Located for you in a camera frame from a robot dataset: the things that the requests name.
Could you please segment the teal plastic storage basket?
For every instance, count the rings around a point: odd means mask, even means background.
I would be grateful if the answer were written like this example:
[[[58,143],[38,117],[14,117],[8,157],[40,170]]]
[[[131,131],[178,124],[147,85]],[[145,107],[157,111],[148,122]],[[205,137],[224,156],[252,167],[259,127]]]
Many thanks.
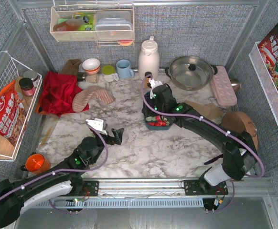
[[[156,100],[156,98],[153,98],[153,99],[150,98],[150,92],[146,92],[144,94],[144,98],[145,98],[145,100]],[[149,130],[154,130],[154,131],[168,130],[173,125],[173,123],[170,123],[167,118],[160,119],[158,116],[155,119],[153,119],[153,121],[151,121],[151,122],[166,121],[168,125],[167,126],[150,126],[150,125],[148,125],[148,122],[146,121],[146,119],[143,119],[143,120],[144,120],[146,127]]]

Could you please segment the green coffee capsule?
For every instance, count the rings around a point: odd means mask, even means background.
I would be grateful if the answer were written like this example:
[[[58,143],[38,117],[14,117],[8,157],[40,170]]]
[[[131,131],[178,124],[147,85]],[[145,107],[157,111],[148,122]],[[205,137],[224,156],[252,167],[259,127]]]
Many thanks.
[[[146,121],[147,121],[147,122],[153,121],[153,117],[152,117],[152,116],[147,117],[147,118],[146,118]]]

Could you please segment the red coffee capsule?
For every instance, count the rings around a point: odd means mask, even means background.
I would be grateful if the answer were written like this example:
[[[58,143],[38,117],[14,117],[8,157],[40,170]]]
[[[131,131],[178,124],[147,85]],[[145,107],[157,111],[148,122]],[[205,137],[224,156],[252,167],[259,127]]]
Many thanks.
[[[157,126],[158,122],[148,122],[148,125],[150,125],[150,126]]]
[[[166,121],[158,121],[157,122],[157,126],[167,126],[167,122]]]

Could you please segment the striped pink brown towel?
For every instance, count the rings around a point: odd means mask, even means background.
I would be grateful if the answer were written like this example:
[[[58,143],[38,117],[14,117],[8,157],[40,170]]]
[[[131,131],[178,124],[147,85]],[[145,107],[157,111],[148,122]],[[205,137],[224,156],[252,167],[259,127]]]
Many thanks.
[[[90,86],[75,95],[72,102],[73,111],[75,113],[84,111],[91,100],[98,100],[104,104],[111,104],[115,101],[115,98],[106,88]]]

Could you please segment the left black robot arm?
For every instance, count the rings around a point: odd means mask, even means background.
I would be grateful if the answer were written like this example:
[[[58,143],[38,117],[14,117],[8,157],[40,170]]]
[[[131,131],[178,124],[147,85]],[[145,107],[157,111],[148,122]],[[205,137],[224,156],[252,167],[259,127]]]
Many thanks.
[[[81,175],[91,171],[107,145],[120,145],[124,129],[112,129],[113,135],[94,134],[82,140],[62,162],[33,177],[0,182],[0,229],[15,222],[31,207],[54,197],[81,193],[85,182]]]

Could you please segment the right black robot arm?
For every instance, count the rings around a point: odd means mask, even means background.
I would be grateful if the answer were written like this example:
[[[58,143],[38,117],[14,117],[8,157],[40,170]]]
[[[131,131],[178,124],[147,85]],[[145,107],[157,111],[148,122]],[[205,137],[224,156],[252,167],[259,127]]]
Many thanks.
[[[214,187],[230,179],[240,181],[248,176],[255,164],[259,164],[261,169],[258,177],[265,174],[264,165],[248,132],[239,134],[225,129],[202,116],[192,106],[176,102],[168,84],[159,85],[150,92],[148,101],[145,94],[141,93],[148,110],[165,117],[171,124],[198,134],[221,151],[221,165],[206,170],[200,177],[202,182]]]

